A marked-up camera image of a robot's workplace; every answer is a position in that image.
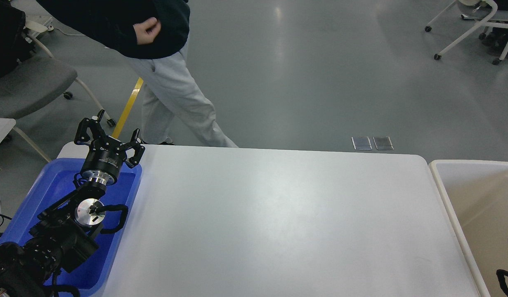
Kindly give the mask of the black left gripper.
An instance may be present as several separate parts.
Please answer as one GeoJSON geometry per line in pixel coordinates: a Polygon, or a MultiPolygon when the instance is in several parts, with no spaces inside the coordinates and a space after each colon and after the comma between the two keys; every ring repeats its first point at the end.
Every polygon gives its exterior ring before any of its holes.
{"type": "Polygon", "coordinates": [[[82,177],[92,180],[103,180],[103,184],[112,185],[118,181],[122,165],[129,168],[139,165],[146,148],[142,144],[140,129],[135,129],[130,141],[96,141],[106,139],[106,133],[101,127],[101,119],[105,110],[100,110],[97,116],[83,118],[78,124],[74,137],[76,145],[87,145],[89,151],[80,170],[82,177]]]}

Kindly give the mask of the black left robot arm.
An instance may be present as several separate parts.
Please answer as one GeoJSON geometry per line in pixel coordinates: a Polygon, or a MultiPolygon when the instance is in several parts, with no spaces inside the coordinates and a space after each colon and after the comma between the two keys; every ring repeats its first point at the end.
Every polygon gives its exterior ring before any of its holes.
{"type": "Polygon", "coordinates": [[[57,284],[61,271],[73,272],[88,260],[99,249],[97,235],[124,227],[129,207],[105,205],[101,197],[118,181],[123,164],[139,164],[145,147],[138,128],[127,143],[107,135],[100,123],[103,114],[101,110],[78,125],[74,143],[86,145],[88,154],[74,176],[75,189],[38,214],[24,245],[0,244],[0,297],[80,296],[76,286],[57,284]]]}

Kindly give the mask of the person's hand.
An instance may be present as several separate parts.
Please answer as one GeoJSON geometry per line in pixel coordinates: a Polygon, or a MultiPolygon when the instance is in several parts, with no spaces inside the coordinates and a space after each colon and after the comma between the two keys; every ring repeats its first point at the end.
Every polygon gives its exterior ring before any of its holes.
{"type": "Polygon", "coordinates": [[[149,45],[154,42],[161,31],[161,23],[155,17],[151,17],[142,23],[133,24],[137,45],[149,45]]]}

